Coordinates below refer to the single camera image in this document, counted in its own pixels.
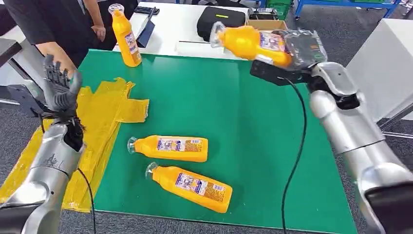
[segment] green mat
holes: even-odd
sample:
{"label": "green mat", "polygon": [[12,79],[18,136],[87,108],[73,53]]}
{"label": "green mat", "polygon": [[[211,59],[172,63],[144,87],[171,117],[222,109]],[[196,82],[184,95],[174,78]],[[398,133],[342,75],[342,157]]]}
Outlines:
{"label": "green mat", "polygon": [[[249,74],[251,62],[143,55],[129,68],[120,53],[90,51],[80,70],[95,90],[102,80],[136,83],[131,98],[150,99],[145,123],[122,123],[95,197],[97,210],[280,228],[282,191],[302,132],[300,101],[291,87]],[[308,101],[304,85],[299,85]],[[288,191],[287,227],[340,234],[356,229],[326,134],[307,106],[308,130]],[[130,155],[131,137],[172,135],[209,140],[205,163]],[[174,165],[233,188],[226,214],[216,213],[145,180],[151,162]]]}

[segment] silver robotic arm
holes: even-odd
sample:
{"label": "silver robotic arm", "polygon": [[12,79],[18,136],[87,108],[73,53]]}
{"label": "silver robotic arm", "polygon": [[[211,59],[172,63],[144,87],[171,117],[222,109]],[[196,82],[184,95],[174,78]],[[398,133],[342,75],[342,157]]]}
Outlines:
{"label": "silver robotic arm", "polygon": [[76,115],[76,98],[82,84],[75,72],[70,84],[53,56],[45,59],[45,101],[30,99],[24,86],[9,91],[39,118],[54,123],[44,133],[41,146],[22,185],[0,207],[0,233],[56,234],[67,184],[85,149],[83,129]]}
{"label": "silver robotic arm", "polygon": [[338,63],[318,63],[311,77],[311,110],[344,157],[369,226],[382,234],[413,233],[413,174],[384,141],[363,94]]}

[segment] yellow cloth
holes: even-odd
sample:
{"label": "yellow cloth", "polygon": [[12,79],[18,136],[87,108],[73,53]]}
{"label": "yellow cloth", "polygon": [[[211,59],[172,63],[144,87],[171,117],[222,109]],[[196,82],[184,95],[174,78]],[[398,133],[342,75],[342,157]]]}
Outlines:
{"label": "yellow cloth", "polygon": [[[77,115],[85,126],[83,153],[79,168],[89,180],[95,195],[112,152],[121,122],[144,122],[148,116],[149,100],[128,99],[134,86],[122,78],[115,82],[103,81],[93,94],[90,87],[82,88],[77,97]],[[47,129],[51,120],[44,120]],[[20,155],[19,160],[0,188],[0,203],[24,181],[30,165],[38,151],[43,133],[35,131]],[[62,207],[80,212],[89,212],[91,207],[87,184],[79,172],[74,172],[66,189]]]}

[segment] smartphone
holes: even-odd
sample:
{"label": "smartphone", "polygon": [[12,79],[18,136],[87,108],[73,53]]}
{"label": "smartphone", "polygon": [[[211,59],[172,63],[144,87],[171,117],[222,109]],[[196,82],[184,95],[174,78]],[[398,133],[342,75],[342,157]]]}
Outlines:
{"label": "smartphone", "polygon": [[[141,13],[141,14],[149,14],[152,9],[153,9],[152,7],[138,6],[135,8],[134,12]],[[158,15],[159,9],[156,8],[153,14]]]}

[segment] yellow plastic bottle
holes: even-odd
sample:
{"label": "yellow plastic bottle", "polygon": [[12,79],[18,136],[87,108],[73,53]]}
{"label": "yellow plastic bottle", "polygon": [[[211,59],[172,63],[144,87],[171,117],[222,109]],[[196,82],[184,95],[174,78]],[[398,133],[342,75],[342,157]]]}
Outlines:
{"label": "yellow plastic bottle", "polygon": [[163,189],[219,213],[228,210],[232,188],[229,185],[178,167],[149,164],[145,176]]}
{"label": "yellow plastic bottle", "polygon": [[205,162],[208,158],[208,139],[185,136],[149,136],[144,139],[131,137],[128,151],[147,157],[181,161]]}
{"label": "yellow plastic bottle", "polygon": [[108,11],[112,14],[112,28],[122,54],[123,62],[129,67],[136,67],[142,62],[138,45],[132,32],[129,20],[123,14],[125,8],[121,4],[112,4]]}
{"label": "yellow plastic bottle", "polygon": [[257,56],[271,59],[273,65],[288,67],[291,56],[285,52],[285,42],[281,36],[261,32],[252,26],[227,28],[216,22],[209,38],[212,47],[225,47],[235,56],[254,60]]}

